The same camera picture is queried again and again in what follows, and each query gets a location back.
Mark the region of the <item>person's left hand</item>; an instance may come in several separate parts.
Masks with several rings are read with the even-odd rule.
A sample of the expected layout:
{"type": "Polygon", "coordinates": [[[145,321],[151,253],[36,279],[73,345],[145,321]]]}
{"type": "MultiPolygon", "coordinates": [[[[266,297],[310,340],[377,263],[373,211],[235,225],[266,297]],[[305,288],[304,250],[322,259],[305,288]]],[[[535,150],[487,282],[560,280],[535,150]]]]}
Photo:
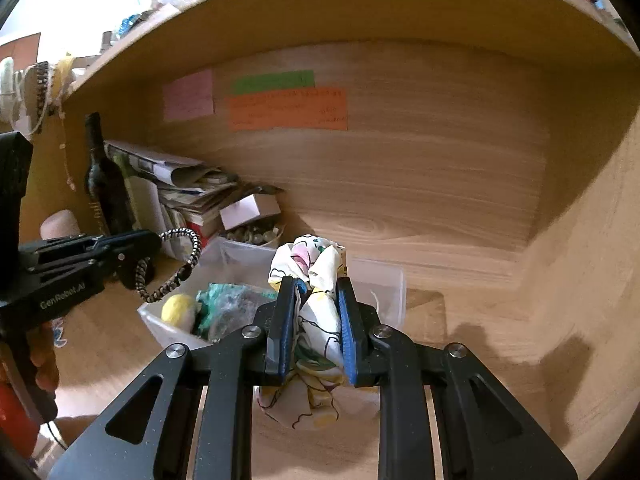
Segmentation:
{"type": "Polygon", "coordinates": [[[53,330],[45,322],[27,333],[30,360],[36,368],[36,385],[44,391],[54,393],[60,383],[60,372],[56,365],[53,330]]]}

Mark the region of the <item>orange sleeve forearm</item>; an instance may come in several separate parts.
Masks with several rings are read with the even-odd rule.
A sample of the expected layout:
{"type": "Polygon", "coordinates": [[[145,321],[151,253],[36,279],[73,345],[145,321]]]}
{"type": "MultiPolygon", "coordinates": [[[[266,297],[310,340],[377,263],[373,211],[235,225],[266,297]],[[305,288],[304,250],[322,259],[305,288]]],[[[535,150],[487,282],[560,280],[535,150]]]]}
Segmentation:
{"type": "Polygon", "coordinates": [[[29,460],[37,444],[39,426],[26,414],[17,395],[5,382],[0,384],[0,426],[18,455],[29,460]]]}

